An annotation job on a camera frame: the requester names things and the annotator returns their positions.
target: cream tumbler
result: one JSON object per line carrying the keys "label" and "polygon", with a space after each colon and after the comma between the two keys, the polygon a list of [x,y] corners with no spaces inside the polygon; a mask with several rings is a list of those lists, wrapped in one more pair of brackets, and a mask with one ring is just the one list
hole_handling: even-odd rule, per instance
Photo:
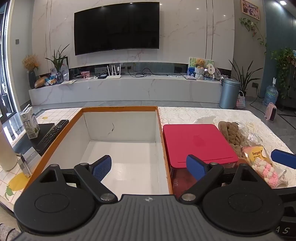
{"label": "cream tumbler", "polygon": [[0,123],[0,166],[3,170],[9,171],[14,168],[16,163],[17,155],[13,151]]}

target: curved tv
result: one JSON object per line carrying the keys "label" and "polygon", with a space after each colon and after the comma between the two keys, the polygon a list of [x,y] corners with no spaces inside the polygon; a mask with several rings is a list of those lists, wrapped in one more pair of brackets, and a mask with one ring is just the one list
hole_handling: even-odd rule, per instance
{"label": "curved tv", "polygon": [[74,13],[75,55],[159,48],[159,2],[120,3]]}

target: black circular motor housing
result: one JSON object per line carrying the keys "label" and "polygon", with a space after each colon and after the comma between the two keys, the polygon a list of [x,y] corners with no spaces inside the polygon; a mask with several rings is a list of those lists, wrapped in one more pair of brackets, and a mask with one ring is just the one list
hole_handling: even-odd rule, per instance
{"label": "black circular motor housing", "polygon": [[18,223],[27,232],[68,232],[85,224],[95,211],[95,202],[88,192],[68,186],[59,167],[52,169],[43,172],[14,205]]}
{"label": "black circular motor housing", "polygon": [[266,183],[252,181],[213,189],[205,195],[202,209],[217,227],[242,235],[275,230],[284,214],[276,193]]}

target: gray ribbed panel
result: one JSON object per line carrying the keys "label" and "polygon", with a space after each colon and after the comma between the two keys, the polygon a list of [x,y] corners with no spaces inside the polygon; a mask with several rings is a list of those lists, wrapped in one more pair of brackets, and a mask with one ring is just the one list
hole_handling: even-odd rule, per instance
{"label": "gray ribbed panel", "polygon": [[278,241],[275,233],[237,237],[206,222],[199,209],[183,205],[174,196],[124,195],[116,204],[103,205],[84,227],[55,237],[23,233],[16,241]]}

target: yellow package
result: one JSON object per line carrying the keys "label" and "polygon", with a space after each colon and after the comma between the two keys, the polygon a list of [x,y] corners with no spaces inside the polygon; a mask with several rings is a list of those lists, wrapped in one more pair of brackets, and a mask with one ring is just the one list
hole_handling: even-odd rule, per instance
{"label": "yellow package", "polygon": [[242,149],[242,155],[247,159],[250,165],[253,164],[256,158],[260,158],[273,167],[272,161],[269,159],[263,146],[244,147]]}

